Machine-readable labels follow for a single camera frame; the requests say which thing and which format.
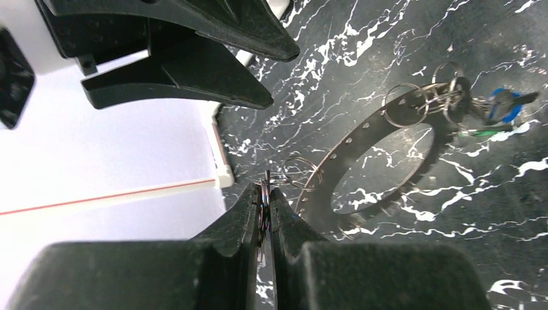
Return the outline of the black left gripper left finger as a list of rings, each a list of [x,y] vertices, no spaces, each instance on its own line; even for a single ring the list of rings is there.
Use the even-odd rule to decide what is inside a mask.
[[[188,240],[61,242],[32,260],[8,309],[252,309],[260,187]]]

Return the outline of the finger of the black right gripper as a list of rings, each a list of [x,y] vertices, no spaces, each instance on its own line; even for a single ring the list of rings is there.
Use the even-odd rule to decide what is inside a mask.
[[[81,85],[95,109],[145,99],[216,101],[259,110],[273,104],[271,93],[223,44],[197,35]]]
[[[165,21],[275,61],[289,62],[300,53],[266,1],[44,1],[44,5],[57,17],[123,15]]]

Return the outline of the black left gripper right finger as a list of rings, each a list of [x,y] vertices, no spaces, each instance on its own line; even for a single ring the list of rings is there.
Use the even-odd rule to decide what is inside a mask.
[[[490,309],[459,250],[428,243],[327,240],[270,194],[277,309]]]

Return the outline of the black key fob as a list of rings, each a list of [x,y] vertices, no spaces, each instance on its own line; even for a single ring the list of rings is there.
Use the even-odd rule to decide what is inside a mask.
[[[258,262],[262,267],[266,265],[265,243],[271,236],[271,174],[269,170],[264,172],[260,180],[260,200],[258,203]]]

